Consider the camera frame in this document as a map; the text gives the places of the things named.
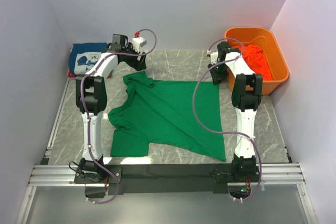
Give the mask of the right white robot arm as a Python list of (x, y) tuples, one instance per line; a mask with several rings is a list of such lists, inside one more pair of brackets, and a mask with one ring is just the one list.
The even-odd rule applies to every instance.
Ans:
[(217, 45), (217, 51), (208, 51), (208, 65), (213, 84), (219, 84), (231, 73), (234, 76), (232, 105), (237, 115), (237, 143), (231, 164), (235, 181), (245, 181), (257, 175), (256, 152), (253, 146), (257, 109), (262, 99), (262, 75), (255, 73), (242, 56), (242, 50), (232, 47), (228, 41)]

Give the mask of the green t shirt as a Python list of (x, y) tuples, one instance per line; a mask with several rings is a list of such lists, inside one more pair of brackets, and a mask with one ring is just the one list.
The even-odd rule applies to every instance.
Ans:
[(115, 128), (111, 156), (147, 156), (155, 143), (226, 160), (218, 86), (154, 80), (144, 71), (124, 76), (123, 82), (127, 99), (108, 114)]

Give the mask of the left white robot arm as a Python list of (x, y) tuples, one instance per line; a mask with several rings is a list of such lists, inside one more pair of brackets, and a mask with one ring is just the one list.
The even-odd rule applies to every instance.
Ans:
[(102, 52), (100, 58), (90, 70), (76, 77), (76, 106), (78, 107), (84, 129), (84, 150), (76, 175), (94, 183), (108, 178), (103, 169), (101, 148), (101, 121), (107, 106), (106, 79), (119, 63), (141, 71), (146, 69), (146, 53), (141, 48), (146, 39), (137, 31), (132, 40), (126, 35), (114, 34), (112, 42)]

